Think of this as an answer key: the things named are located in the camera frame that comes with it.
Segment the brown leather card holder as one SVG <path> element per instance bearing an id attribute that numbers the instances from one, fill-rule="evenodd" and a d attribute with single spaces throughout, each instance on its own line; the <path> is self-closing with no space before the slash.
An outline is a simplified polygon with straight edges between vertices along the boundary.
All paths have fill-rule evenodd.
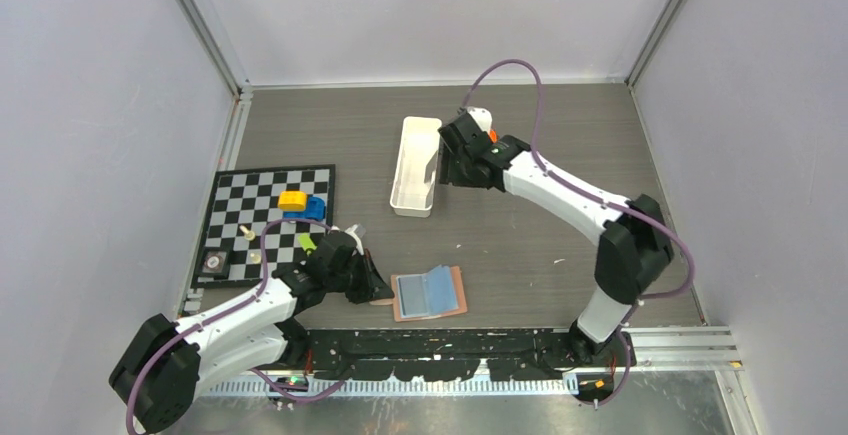
<path id="1" fill-rule="evenodd" d="M 390 277 L 392 298 L 371 301 L 391 306 L 396 322 L 433 320 L 465 314 L 468 304 L 458 266 L 439 265 L 426 273 Z"/>

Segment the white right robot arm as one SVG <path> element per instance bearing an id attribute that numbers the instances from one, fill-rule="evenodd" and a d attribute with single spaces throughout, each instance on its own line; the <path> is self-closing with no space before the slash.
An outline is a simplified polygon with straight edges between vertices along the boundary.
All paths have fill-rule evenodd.
<path id="1" fill-rule="evenodd" d="M 659 203 L 594 187 L 511 135 L 493 139 L 467 110 L 439 128 L 439 181 L 496 189 L 567 222 L 596 248 L 596 288 L 566 342 L 574 358 L 596 365 L 632 308 L 675 257 Z"/>

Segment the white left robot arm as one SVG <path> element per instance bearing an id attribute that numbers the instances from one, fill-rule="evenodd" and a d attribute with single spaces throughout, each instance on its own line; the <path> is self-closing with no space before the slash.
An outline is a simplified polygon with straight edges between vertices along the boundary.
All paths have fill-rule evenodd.
<path id="1" fill-rule="evenodd" d="M 328 293 L 353 304 L 395 296 L 354 228 L 328 232 L 303 261 L 278 264 L 255 288 L 212 309 L 146 320 L 109 377 L 126 404 L 128 431 L 169 428 L 199 395 L 250 369 L 298 367 L 311 340 L 296 317 Z"/>

